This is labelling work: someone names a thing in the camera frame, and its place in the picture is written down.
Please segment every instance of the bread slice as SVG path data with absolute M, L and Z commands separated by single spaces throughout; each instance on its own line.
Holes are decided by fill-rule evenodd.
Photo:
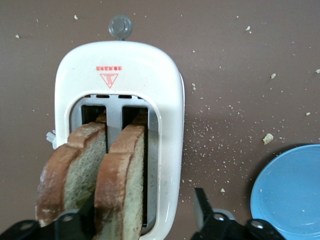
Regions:
M 97 240 L 138 240 L 143 224 L 145 127 L 129 124 L 101 162 L 94 196 Z
M 94 191 L 106 154 L 105 118 L 73 131 L 46 163 L 38 186 L 36 219 L 42 227 L 65 210 L 78 209 Z

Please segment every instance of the bread crumb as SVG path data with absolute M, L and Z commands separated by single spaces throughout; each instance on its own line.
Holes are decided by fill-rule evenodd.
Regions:
M 274 136 L 270 133 L 268 133 L 267 135 L 265 135 L 265 137 L 262 139 L 264 142 L 264 145 L 267 145 L 268 143 L 270 143 L 272 140 L 274 139 Z

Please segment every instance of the gray knob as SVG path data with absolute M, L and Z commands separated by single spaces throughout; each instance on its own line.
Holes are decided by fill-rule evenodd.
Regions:
M 132 22 L 126 15 L 117 15 L 109 22 L 109 33 L 120 41 L 129 37 L 132 29 Z

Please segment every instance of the warning symbol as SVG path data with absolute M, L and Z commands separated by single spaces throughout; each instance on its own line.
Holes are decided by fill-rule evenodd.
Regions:
M 109 88 L 112 87 L 115 80 L 118 77 L 117 73 L 102 73 L 100 76 L 103 78 L 104 82 L 108 85 Z

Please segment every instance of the metal bolt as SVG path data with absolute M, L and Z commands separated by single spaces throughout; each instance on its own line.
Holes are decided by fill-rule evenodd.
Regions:
M 262 223 L 257 220 L 252 220 L 251 225 L 257 229 L 264 229 L 264 226 L 262 225 Z
M 224 221 L 225 217 L 223 215 L 221 215 L 220 213 L 215 213 L 213 215 L 214 219 L 219 220 L 219 221 Z
M 73 219 L 72 216 L 67 215 L 67 216 L 64 216 L 64 217 L 62 218 L 62 221 L 63 221 L 63 222 L 69 222 L 69 221 L 71 221 L 72 219 Z
M 27 229 L 31 228 L 33 225 L 34 225 L 33 223 L 26 223 L 20 227 L 20 230 L 21 231 L 27 230 Z

